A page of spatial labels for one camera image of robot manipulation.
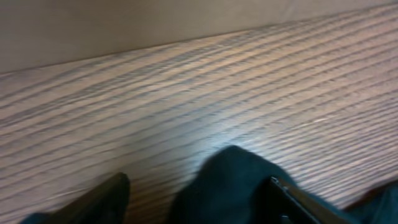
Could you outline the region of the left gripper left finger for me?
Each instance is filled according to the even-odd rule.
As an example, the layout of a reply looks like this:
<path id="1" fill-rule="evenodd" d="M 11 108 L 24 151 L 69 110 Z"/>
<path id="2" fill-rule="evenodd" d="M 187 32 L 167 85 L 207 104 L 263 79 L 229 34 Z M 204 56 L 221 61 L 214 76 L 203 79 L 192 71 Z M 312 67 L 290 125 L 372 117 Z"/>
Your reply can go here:
<path id="1" fill-rule="evenodd" d="M 53 213 L 47 224 L 122 224 L 129 204 L 130 181 L 117 173 Z"/>

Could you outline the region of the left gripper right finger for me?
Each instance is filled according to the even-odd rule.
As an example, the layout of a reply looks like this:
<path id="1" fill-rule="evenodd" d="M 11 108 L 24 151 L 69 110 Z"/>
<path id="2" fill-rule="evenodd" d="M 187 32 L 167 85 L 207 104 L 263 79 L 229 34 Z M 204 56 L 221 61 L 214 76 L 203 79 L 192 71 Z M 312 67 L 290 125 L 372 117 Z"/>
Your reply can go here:
<path id="1" fill-rule="evenodd" d="M 283 179 L 269 181 L 269 223 L 349 224 Z"/>

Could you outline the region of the black t-shirt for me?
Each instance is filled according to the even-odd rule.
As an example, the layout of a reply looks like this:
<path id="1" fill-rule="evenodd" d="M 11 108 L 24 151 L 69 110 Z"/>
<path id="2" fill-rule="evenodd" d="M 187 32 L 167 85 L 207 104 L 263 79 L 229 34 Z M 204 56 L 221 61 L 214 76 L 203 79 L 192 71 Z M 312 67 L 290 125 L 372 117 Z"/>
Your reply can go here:
<path id="1" fill-rule="evenodd" d="M 167 223 L 269 223 L 269 181 L 283 179 L 349 223 L 396 223 L 397 183 L 380 186 L 340 210 L 302 190 L 278 165 L 238 146 L 210 157 L 175 197 Z M 26 223 L 46 223 L 53 213 L 34 213 Z"/>

